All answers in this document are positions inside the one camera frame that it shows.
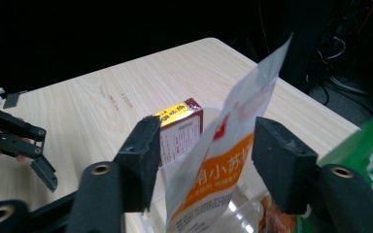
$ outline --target cardboard box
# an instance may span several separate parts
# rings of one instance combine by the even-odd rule
[[[154,114],[162,120],[160,166],[174,161],[193,148],[202,133],[203,115],[202,107],[193,98]]]

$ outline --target white plastic packet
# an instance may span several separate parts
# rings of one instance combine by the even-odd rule
[[[288,45],[235,84],[192,151],[163,169],[167,232],[202,232],[227,208],[252,150],[255,118],[265,113]]]

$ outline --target orange label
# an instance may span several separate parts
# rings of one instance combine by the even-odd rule
[[[195,185],[189,191],[186,201],[172,215],[172,219],[202,198],[237,184],[253,142],[254,133],[225,154],[206,160],[199,170]]]
[[[193,114],[193,111],[183,102],[162,110],[154,114],[154,116],[160,118],[161,127],[163,127],[191,114]]]

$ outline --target wooden table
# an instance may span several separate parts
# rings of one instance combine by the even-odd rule
[[[207,38],[21,94],[17,106],[4,111],[47,129],[44,154],[56,169],[58,188],[48,191],[28,162],[0,156],[0,200],[19,199],[33,211],[77,190],[84,168],[112,160],[139,119],[189,97],[221,107],[255,65]],[[358,130],[283,80],[265,116],[320,156]],[[128,231],[139,230],[131,223],[135,218],[127,219]]]

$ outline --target light wood tabletop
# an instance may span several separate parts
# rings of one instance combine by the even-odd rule
[[[142,117],[189,97],[201,106],[221,107],[231,87],[255,66],[207,38],[21,94],[15,108],[3,111],[48,131],[44,155],[56,169],[58,187],[50,192],[29,162],[0,156],[0,201],[22,200],[33,211],[77,190],[84,168],[112,160]],[[320,156],[358,130],[283,80],[265,117],[285,125]]]

